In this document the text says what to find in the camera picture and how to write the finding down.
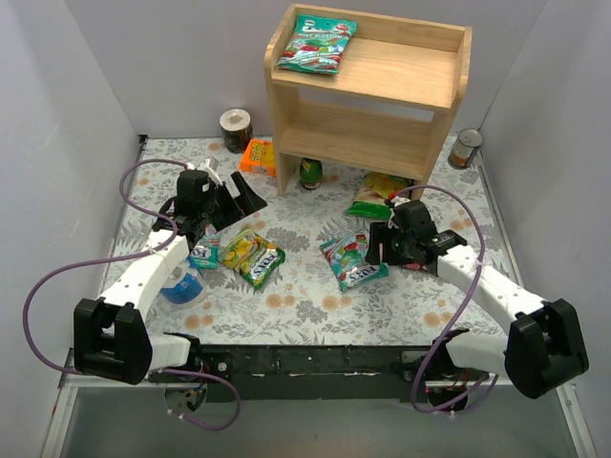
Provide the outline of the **teal Fox's candy bag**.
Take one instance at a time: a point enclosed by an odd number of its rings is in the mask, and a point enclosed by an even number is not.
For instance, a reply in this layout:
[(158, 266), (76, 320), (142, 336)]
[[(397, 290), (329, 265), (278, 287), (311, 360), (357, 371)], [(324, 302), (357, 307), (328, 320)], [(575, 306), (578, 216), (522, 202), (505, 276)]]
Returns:
[(356, 22), (345, 19), (300, 14), (276, 67), (299, 73), (337, 74), (357, 28)]
[(325, 241), (320, 245), (320, 250), (342, 292), (389, 275), (389, 269), (384, 263), (373, 265), (366, 261), (368, 249), (369, 234), (364, 230)]

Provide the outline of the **yellow green Fox's candy bag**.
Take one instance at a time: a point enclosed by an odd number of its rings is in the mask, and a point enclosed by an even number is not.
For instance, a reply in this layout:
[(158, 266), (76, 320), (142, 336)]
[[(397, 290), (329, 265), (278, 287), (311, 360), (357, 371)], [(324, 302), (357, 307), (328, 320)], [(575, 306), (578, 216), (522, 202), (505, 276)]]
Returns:
[(273, 271), (285, 261), (285, 252), (277, 244), (245, 226), (220, 251), (218, 261), (238, 273), (255, 290), (260, 290)]

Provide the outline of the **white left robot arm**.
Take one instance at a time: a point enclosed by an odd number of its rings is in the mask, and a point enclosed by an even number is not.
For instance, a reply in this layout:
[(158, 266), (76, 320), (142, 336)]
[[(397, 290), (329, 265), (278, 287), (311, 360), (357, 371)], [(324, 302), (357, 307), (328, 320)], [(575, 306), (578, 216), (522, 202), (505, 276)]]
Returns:
[(220, 231), (262, 210), (241, 173), (231, 176), (238, 193), (210, 169), (179, 173), (177, 192), (156, 212), (142, 252), (95, 300), (74, 309), (74, 366), (101, 378), (139, 384), (150, 372), (187, 367), (198, 339), (181, 334), (149, 335), (145, 318), (171, 273), (190, 255), (207, 227)]

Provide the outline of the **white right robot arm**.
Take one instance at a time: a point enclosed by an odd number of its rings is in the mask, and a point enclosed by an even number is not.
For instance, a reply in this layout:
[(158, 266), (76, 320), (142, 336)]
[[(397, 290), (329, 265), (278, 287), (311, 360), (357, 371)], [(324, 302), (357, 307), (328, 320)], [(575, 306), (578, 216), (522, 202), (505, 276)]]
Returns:
[(426, 205), (394, 197), (390, 218), (369, 227), (368, 263), (427, 272), (464, 292), (500, 326), (501, 338), (454, 329), (433, 341), (418, 375), (475, 369), (508, 378), (530, 399), (585, 373), (589, 360), (576, 308), (531, 293), (479, 260), (452, 230), (440, 232)]

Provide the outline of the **teal Fox's bag near left arm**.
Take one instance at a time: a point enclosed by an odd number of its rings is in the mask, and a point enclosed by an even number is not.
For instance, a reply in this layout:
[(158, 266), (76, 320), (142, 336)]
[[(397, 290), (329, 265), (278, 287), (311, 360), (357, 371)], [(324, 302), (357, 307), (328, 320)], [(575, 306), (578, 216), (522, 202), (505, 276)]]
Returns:
[(205, 228), (204, 235), (190, 253), (190, 262), (199, 270), (214, 270), (218, 266), (221, 236), (213, 225)]

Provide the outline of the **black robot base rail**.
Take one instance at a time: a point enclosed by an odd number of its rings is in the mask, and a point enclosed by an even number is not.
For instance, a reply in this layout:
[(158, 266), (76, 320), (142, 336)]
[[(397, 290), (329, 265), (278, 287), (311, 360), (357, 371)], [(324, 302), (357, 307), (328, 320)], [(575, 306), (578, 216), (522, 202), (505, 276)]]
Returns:
[(200, 344), (179, 374), (154, 373), (154, 383), (195, 385), (189, 402), (387, 399), (438, 406), (485, 373), (429, 365), (416, 372), (428, 348), (423, 345), (212, 345)]

